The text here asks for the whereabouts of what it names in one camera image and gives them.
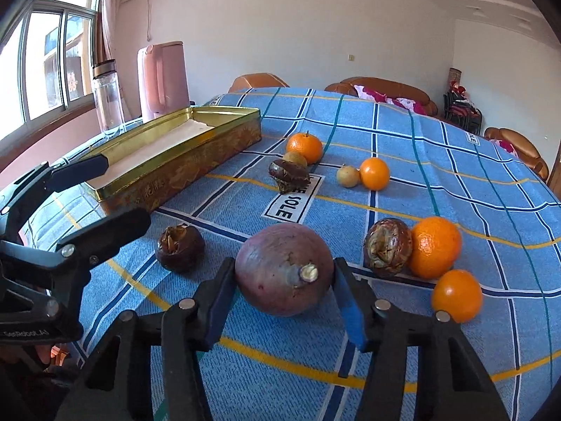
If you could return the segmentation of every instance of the white curtain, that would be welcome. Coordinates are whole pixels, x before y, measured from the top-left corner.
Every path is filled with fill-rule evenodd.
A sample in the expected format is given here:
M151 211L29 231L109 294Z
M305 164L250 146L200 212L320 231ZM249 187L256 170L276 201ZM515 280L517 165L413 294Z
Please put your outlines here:
M103 44L108 59L115 59L117 48L115 46L115 34L117 24L117 13L121 0L101 0L102 7L102 28L103 28ZM119 63L117 63L117 74L119 75ZM123 105L123 114L125 120L130 120L131 113L128 110L127 103L124 99L123 87L120 85L121 101Z

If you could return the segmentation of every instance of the orange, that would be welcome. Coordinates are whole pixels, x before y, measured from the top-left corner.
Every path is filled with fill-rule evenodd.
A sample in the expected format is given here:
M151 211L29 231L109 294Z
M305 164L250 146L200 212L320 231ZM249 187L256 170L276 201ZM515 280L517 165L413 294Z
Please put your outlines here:
M296 133L286 143L286 151L292 150L302 155L308 164L318 163L323 155L322 142L313 134Z
M456 323L465 323L481 310L483 293L473 275L466 270L453 269L440 277L431 303L435 312L444 310Z
M450 220L424 218L411 229L413 253L409 267L421 278L438 278L452 267L462 251L462 236Z
M389 168L379 158L367 158L360 165L360 180L372 191L384 189L389 182Z

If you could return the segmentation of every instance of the clear water bottle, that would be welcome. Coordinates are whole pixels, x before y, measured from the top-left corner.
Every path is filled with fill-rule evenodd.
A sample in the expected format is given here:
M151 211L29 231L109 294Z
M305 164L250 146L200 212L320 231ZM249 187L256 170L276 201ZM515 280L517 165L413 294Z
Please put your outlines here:
M94 67L92 84L97 119L102 133L106 137L124 133L123 105L115 60L102 61Z

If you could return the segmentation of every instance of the tablecloth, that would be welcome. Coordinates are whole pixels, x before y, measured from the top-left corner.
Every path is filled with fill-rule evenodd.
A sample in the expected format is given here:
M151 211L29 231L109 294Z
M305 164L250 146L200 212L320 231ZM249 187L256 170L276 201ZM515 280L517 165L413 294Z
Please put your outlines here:
M529 420L561 374L561 204L524 164L490 142L434 118L395 106L314 89L261 88L221 95L212 104L261 110L263 139L215 168L152 214L148 233L92 271L84 289L77 342L86 358L124 309L148 314L192 295L226 256L252 234L279 221L311 227L333 256L350 263L379 297L401 309L430 315L433 282L404 272L378 280L363 267L366 230L386 216L413 226L441 215L456 223L463 249L456 268L481 283L483 308L462 325L490 373L513 420ZM268 176L287 137L309 131L324 143L313 168L310 195L288 216ZM78 147L77 159L99 144ZM358 167L382 158L391 181L381 192L336 182L343 164ZM29 220L27 240L52 249L55 242L103 213L79 187L51 197ZM166 226L200 229L207 251L200 267L181 277L155 260ZM291 318L260 313L240 297L220 342L200 358L212 414L217 420L353 419L370 355L347 340L332 292L309 312ZM407 362L403 420L412 419L416 350ZM162 360L152 353L155 419L166 418Z

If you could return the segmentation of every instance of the bottle lid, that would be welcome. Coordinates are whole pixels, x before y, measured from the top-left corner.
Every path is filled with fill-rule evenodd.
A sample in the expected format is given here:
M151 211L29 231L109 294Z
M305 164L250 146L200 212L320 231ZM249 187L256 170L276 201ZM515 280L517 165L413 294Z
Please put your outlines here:
M117 62L115 60L106 60L94 66L94 79L105 74L116 73Z

